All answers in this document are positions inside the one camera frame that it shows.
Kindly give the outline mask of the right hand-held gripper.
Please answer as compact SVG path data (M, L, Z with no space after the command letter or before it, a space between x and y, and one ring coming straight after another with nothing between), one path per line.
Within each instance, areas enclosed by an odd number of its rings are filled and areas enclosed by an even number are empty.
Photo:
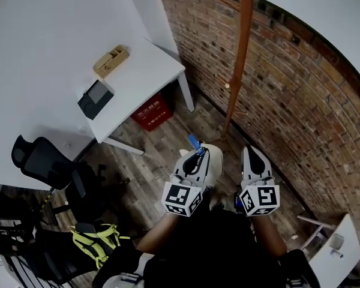
M271 176L271 164L265 154L255 147L251 150L250 167L248 146L243 148L242 178L250 179L251 171L265 178L241 181L242 193L239 198L248 217L269 215L280 207L280 186Z

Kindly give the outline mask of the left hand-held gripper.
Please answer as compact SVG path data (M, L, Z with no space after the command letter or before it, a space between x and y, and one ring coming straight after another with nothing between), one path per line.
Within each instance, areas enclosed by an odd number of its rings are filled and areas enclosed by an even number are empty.
M196 150L180 150L180 159L176 162L174 172L177 175L196 175L199 169L199 182L207 183L210 154L208 149L202 149L199 155ZM164 185L161 202L166 212L190 217L202 202L202 189L190 181L173 175Z

